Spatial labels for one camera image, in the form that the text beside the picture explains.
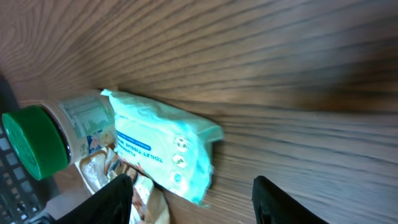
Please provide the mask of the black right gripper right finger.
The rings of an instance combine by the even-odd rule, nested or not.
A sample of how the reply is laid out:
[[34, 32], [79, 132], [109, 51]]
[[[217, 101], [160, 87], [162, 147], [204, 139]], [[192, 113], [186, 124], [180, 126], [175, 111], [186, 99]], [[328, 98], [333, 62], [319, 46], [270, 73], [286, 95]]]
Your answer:
[[262, 175], [254, 179], [252, 202], [257, 224], [326, 224]]

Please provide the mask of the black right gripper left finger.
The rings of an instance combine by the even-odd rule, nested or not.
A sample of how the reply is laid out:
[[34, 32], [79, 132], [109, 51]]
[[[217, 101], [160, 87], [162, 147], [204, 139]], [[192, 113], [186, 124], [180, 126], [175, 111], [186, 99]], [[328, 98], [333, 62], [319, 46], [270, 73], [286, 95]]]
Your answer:
[[101, 190], [55, 223], [65, 224], [129, 224], [132, 207], [132, 180], [118, 175]]

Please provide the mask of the beige snack pouch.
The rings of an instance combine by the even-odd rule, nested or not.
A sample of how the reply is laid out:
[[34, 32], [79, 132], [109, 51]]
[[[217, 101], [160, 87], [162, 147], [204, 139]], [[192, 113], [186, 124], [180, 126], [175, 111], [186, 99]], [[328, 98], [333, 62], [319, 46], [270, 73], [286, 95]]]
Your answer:
[[133, 197], [129, 224], [170, 223], [169, 208], [163, 193], [150, 178], [120, 159], [112, 149], [102, 149], [82, 159], [77, 168], [92, 195], [118, 175], [126, 174], [131, 178]]

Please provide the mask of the teal wet wipes pack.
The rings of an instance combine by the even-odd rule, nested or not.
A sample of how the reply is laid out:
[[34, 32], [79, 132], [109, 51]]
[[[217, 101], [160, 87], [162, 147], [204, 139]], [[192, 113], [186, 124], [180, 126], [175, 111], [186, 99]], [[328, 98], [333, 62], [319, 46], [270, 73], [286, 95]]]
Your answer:
[[114, 110], [116, 154], [194, 204], [211, 185], [212, 147], [222, 127], [188, 111], [126, 92], [103, 90]]

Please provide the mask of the green lid jar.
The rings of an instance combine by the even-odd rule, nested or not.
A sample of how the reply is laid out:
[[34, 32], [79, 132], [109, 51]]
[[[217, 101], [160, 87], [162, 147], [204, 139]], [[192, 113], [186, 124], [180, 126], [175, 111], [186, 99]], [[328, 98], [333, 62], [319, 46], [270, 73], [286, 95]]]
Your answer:
[[2, 124], [18, 158], [42, 180], [115, 142], [114, 111], [99, 90], [43, 100], [4, 113]]

